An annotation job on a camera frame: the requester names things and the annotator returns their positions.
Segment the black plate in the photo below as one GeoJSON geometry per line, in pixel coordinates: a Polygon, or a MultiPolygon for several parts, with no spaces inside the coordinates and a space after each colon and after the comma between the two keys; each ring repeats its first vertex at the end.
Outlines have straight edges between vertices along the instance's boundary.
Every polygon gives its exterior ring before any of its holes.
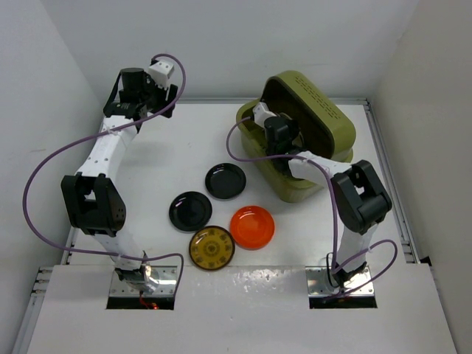
{"type": "Polygon", "coordinates": [[[235,164],[221,163],[208,170],[204,183],[211,196],[229,200],[238,197],[246,188],[246,174],[235,164]]]}
{"type": "Polygon", "coordinates": [[[202,229],[212,216],[212,204],[201,192],[188,191],[176,196],[169,207],[169,219],[182,232],[202,229]]]}

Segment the orange plate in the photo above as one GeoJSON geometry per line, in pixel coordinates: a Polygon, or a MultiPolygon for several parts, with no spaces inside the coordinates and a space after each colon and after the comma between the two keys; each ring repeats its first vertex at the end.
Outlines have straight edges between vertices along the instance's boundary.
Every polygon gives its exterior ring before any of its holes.
{"type": "Polygon", "coordinates": [[[267,246],[275,235],[275,222],[269,211],[261,206],[244,206],[232,216],[230,233],[236,244],[248,250],[267,246]]]}

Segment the yellow patterned brown-rim plate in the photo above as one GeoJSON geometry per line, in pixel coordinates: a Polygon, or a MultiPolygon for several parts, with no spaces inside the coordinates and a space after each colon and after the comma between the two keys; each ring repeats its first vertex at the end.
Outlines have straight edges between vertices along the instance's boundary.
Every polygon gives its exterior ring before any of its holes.
{"type": "Polygon", "coordinates": [[[229,231],[207,226],[191,237],[188,249],[194,266],[203,271],[218,271],[232,261],[236,247],[229,231]]]}

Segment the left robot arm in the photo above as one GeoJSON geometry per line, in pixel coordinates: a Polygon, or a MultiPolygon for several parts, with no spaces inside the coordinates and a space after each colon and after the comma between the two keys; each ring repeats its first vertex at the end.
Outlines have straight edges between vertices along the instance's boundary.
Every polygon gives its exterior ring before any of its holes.
{"type": "Polygon", "coordinates": [[[103,108],[102,136],[77,172],[60,184],[71,225],[100,243],[110,253],[119,280],[141,294],[158,288],[159,274],[125,228],[126,207],[114,179],[141,128],[139,121],[157,111],[171,117],[167,104],[178,90],[170,83],[173,72],[173,64],[164,60],[148,69],[122,69],[103,108]]]}

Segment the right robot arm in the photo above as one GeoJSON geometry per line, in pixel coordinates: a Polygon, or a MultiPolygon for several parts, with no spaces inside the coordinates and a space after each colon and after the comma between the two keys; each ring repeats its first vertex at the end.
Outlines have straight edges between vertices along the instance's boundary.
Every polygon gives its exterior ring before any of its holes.
{"type": "Polygon", "coordinates": [[[328,188],[336,203],[344,230],[333,252],[331,277],[341,287],[366,267],[366,256],[360,252],[369,248],[377,225],[391,210],[391,198],[370,162],[336,162],[297,147],[299,127],[283,116],[265,118],[263,127],[266,154],[276,157],[274,166],[293,178],[328,188]]]}

